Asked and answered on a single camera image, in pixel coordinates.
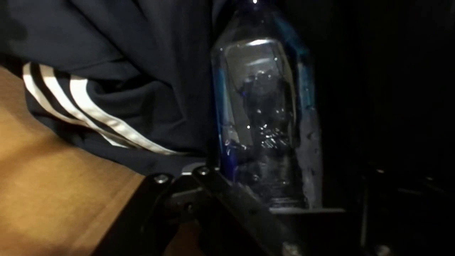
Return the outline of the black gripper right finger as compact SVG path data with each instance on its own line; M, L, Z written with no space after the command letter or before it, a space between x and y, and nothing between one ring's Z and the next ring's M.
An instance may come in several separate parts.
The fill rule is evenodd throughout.
M363 175L360 215L361 256L424 256L415 201L420 192L408 192L384 170L367 170Z

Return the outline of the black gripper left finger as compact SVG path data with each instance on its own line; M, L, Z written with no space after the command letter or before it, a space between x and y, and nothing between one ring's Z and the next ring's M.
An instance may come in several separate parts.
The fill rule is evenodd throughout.
M201 218L206 256L304 256L299 238L240 187L206 167L193 178L210 201Z

